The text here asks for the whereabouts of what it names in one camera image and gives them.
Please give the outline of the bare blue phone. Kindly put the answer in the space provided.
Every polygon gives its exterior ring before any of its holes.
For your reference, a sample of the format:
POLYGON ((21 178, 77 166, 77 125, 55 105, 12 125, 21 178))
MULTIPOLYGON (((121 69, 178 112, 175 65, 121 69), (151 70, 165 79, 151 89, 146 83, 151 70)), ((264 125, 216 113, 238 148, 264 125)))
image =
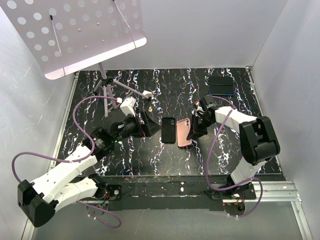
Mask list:
POLYGON ((234 88, 232 85, 212 85, 208 87, 208 92, 213 96, 233 96, 234 88))

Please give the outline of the bare black phone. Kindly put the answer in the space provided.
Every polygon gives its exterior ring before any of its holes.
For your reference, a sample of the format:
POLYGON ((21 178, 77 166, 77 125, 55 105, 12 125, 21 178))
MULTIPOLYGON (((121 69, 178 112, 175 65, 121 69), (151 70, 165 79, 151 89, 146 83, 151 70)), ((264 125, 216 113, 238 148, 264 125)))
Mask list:
POLYGON ((233 79, 229 76, 210 76, 208 83, 215 86, 232 86, 233 79))

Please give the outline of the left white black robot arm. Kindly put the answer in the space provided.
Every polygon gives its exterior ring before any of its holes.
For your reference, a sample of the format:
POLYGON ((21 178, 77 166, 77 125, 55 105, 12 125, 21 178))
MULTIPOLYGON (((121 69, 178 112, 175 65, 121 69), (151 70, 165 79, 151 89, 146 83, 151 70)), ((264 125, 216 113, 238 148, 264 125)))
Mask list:
POLYGON ((161 126, 154 122, 145 111, 141 117, 120 114, 110 127, 96 128, 66 159, 59 160, 58 166, 32 180, 19 180, 17 204, 36 228, 45 225, 60 209, 85 198, 103 199, 107 194, 114 197, 114 187, 93 173, 73 183, 73 179, 95 165, 109 153, 115 144, 129 137, 152 137, 161 126))

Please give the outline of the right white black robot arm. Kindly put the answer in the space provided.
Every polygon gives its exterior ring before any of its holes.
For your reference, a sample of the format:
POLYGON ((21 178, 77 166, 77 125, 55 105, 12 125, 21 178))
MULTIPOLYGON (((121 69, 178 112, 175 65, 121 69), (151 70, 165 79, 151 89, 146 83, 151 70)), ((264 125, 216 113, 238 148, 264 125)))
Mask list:
POLYGON ((239 135, 242 158, 229 174, 225 187, 208 187, 211 191, 227 192, 232 199, 237 199, 245 192, 255 174, 268 161, 277 156, 280 144, 271 120, 267 116, 256 117, 245 114, 229 101, 219 104, 215 96, 207 95, 196 101, 191 112, 190 130, 187 139, 198 139, 208 133, 208 127, 220 124, 235 130, 239 135))

